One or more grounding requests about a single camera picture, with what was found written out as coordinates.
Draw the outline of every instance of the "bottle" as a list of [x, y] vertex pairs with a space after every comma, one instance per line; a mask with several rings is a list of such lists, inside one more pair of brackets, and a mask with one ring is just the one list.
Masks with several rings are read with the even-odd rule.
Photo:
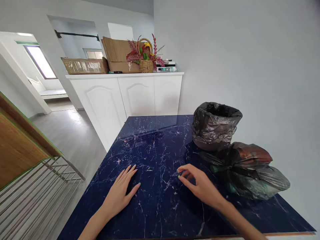
[[160, 72], [177, 72], [179, 69], [176, 67], [164, 67], [164, 68], [158, 68]]

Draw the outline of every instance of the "white countertop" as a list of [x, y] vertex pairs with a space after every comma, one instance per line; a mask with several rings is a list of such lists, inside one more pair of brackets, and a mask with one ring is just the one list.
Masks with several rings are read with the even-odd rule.
[[183, 75], [184, 72], [164, 72], [164, 73], [125, 73], [125, 74], [79, 74], [66, 75], [69, 79], [83, 79], [83, 78], [121, 78], [121, 77], [148, 77], [148, 76], [174, 76]]

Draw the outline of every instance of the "black garbage bag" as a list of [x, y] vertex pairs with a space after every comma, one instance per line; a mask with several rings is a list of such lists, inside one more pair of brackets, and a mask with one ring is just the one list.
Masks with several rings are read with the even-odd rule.
[[268, 200], [290, 187], [289, 180], [269, 166], [270, 154], [255, 144], [234, 142], [229, 148], [201, 152], [200, 156], [211, 163], [210, 170], [223, 179], [231, 193], [253, 200]]
[[215, 102], [202, 103], [193, 114], [194, 143], [207, 151], [227, 146], [241, 118], [242, 113], [236, 108]]

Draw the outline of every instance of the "hand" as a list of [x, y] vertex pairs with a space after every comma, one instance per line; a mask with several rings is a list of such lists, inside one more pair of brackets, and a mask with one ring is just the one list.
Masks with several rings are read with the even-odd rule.
[[[180, 181], [190, 189], [190, 191], [205, 204], [221, 211], [227, 200], [219, 193], [207, 175], [191, 164], [187, 164], [178, 168], [178, 173], [186, 170], [181, 176]], [[190, 179], [196, 179], [196, 185], [189, 182]]]
[[131, 165], [129, 165], [127, 169], [124, 169], [110, 188], [109, 193], [101, 206], [107, 215], [107, 220], [113, 218], [122, 209], [124, 209], [139, 189], [140, 183], [135, 185], [131, 192], [126, 195], [130, 179], [137, 171], [135, 167], [136, 165], [134, 165], [132, 168]]

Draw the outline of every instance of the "gray floor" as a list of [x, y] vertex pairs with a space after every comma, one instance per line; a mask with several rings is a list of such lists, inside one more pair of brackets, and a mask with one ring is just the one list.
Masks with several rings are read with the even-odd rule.
[[53, 112], [75, 109], [69, 98], [46, 99], [45, 102]]
[[49, 239], [57, 239], [83, 192], [100, 166], [106, 151], [85, 111], [75, 109], [51, 112], [33, 123], [86, 178]]

